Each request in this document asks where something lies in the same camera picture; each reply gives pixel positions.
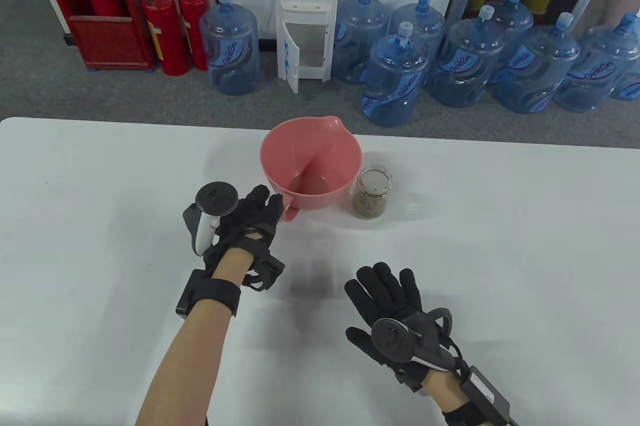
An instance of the white table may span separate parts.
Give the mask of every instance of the white table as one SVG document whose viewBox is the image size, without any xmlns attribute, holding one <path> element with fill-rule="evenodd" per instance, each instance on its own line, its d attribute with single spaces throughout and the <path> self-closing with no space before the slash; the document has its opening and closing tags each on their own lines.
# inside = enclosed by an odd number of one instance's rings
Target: white table
<svg viewBox="0 0 640 426">
<path fill-rule="evenodd" d="M 181 217 L 206 182 L 265 182 L 265 131 L 0 124 L 0 424 L 129 425 L 201 261 Z M 444 424 L 350 345 L 359 266 L 412 267 L 425 307 L 522 426 L 637 424 L 640 151 L 359 136 L 386 214 L 281 224 L 286 270 L 242 294 L 210 417 L 222 425 Z"/>
</svg>

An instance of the cabinet door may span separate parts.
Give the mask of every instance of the cabinet door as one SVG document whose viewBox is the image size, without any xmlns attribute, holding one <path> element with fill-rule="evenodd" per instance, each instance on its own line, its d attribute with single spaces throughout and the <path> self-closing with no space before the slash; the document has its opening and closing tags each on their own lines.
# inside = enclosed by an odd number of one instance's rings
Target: cabinet door
<svg viewBox="0 0 640 426">
<path fill-rule="evenodd" d="M 284 31 L 284 71 L 286 80 L 294 93 L 298 92 L 298 75 L 300 73 L 300 47 L 296 45 L 287 29 L 287 24 L 282 22 Z"/>
<path fill-rule="evenodd" d="M 70 20 L 73 39 L 87 66 L 147 65 L 131 18 L 70 17 Z"/>
</svg>

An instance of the glass jar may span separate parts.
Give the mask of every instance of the glass jar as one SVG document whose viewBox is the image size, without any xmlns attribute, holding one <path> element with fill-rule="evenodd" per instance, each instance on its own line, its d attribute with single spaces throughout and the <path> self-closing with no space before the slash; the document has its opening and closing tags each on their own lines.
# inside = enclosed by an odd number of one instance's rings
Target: glass jar
<svg viewBox="0 0 640 426">
<path fill-rule="evenodd" d="M 356 182 L 354 211 L 368 220 L 379 218 L 387 207 L 392 182 L 391 173 L 383 166 L 372 164 L 364 168 Z"/>
</svg>

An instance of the pink mixing bowl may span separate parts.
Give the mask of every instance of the pink mixing bowl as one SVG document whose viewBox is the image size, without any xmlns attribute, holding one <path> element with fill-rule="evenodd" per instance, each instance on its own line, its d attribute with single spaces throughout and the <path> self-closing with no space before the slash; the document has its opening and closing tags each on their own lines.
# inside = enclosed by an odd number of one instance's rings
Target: pink mixing bowl
<svg viewBox="0 0 640 426">
<path fill-rule="evenodd" d="M 260 163 L 269 184 L 284 196 L 285 221 L 301 210 L 336 203 L 358 177 L 362 150 L 337 116 L 295 118 L 267 134 Z"/>
</svg>

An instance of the red fire extinguisher cabinet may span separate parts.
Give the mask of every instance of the red fire extinguisher cabinet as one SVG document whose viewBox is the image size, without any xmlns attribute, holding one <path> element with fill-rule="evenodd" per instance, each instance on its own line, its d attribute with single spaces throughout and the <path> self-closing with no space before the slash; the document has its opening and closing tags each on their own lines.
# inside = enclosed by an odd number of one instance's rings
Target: red fire extinguisher cabinet
<svg viewBox="0 0 640 426">
<path fill-rule="evenodd" d="M 87 68 L 154 68 L 155 55 L 142 0 L 121 0 L 121 7 L 115 11 L 124 16 L 97 15 L 96 9 L 99 12 L 105 8 L 98 5 L 94 8 L 92 0 L 57 0 L 57 3 Z"/>
</svg>

